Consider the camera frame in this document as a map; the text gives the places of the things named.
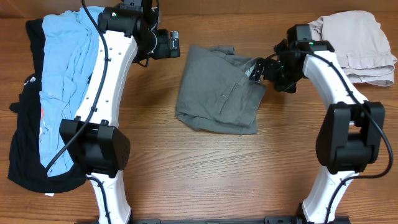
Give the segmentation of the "grey shorts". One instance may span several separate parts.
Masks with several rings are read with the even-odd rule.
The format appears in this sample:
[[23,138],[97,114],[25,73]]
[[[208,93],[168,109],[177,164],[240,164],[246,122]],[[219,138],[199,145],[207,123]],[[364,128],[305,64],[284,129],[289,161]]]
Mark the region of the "grey shorts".
[[256,115],[266,87],[249,78],[255,64],[255,58],[236,55],[232,46],[190,46],[176,117],[197,131],[257,134]]

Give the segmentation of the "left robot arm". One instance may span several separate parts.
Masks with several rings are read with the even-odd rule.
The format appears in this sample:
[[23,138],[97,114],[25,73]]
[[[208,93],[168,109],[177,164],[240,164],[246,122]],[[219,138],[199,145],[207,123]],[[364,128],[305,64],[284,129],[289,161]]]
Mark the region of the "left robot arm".
[[151,0],[123,1],[99,14],[88,89],[74,119],[60,123],[65,150],[94,188],[98,223],[133,222],[123,181],[131,143],[118,128],[119,106],[132,63],[180,55],[178,32],[159,29],[159,22],[159,2]]

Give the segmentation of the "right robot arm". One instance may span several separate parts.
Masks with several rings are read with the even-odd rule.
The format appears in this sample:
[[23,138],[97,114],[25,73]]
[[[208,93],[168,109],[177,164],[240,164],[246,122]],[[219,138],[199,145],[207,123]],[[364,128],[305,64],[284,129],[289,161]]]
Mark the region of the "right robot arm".
[[[378,179],[391,169],[391,145],[382,130],[385,109],[370,102],[349,81],[335,50],[327,40],[313,40],[308,24],[297,24],[274,46],[274,54],[258,58],[250,80],[268,80],[277,91],[295,93],[296,83],[306,78],[316,87],[327,110],[315,149],[320,163],[315,183],[295,216],[268,216],[265,223],[345,223],[336,209],[354,179]],[[362,175],[376,161],[385,143],[389,162],[380,174]]]

